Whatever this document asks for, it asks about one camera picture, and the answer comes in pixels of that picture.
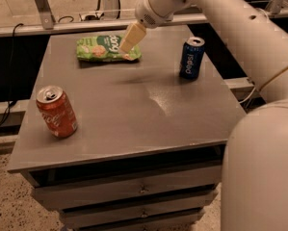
speckled floor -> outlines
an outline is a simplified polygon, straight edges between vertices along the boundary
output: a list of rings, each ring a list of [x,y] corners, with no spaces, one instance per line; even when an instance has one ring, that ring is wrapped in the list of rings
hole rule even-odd
[[[9,159],[10,155],[0,155],[0,231],[61,230],[63,224],[58,213],[48,212],[30,196],[32,187],[20,174],[9,174],[5,170]],[[195,225],[168,227],[162,231],[220,231],[220,193],[205,207],[205,212]]]

floor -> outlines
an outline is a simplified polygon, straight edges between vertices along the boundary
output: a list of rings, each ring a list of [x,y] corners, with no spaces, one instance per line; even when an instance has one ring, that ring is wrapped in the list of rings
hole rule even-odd
[[[96,9],[97,0],[48,0],[58,20],[72,15],[79,20],[80,13]],[[132,16],[136,0],[120,0],[122,18]],[[0,0],[0,27],[17,23],[40,24],[34,0]],[[31,196],[32,187],[19,174],[5,171],[10,154],[0,155],[0,231],[9,230],[61,230],[63,225],[56,212],[48,212]],[[221,194],[205,208],[206,214],[195,225],[168,227],[162,231],[220,231]]]

can top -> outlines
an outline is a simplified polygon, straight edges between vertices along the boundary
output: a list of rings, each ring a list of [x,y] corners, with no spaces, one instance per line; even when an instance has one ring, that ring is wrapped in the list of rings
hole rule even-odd
[[[204,40],[202,38],[199,38],[199,37],[190,37],[186,42],[189,45],[192,45],[195,47],[200,47],[200,46],[204,45]]]
[[[63,92],[63,89],[60,87],[47,86],[39,90],[37,100],[43,104],[53,103],[62,96]]]

green chip bag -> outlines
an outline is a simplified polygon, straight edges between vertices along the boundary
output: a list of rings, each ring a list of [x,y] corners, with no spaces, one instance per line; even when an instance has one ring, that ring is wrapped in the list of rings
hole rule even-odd
[[[138,45],[129,53],[119,53],[122,36],[92,36],[77,40],[77,58],[88,62],[134,61],[142,55]]]

desk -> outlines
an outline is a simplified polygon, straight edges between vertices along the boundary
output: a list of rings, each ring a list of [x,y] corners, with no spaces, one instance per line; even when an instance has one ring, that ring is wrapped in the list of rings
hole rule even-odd
[[[78,62],[76,40],[49,40],[8,172],[78,230],[153,230],[192,222],[221,181],[224,145],[243,109],[205,55],[199,77],[178,77],[186,26],[148,30],[135,63]],[[36,93],[62,87],[79,128],[57,140]]]

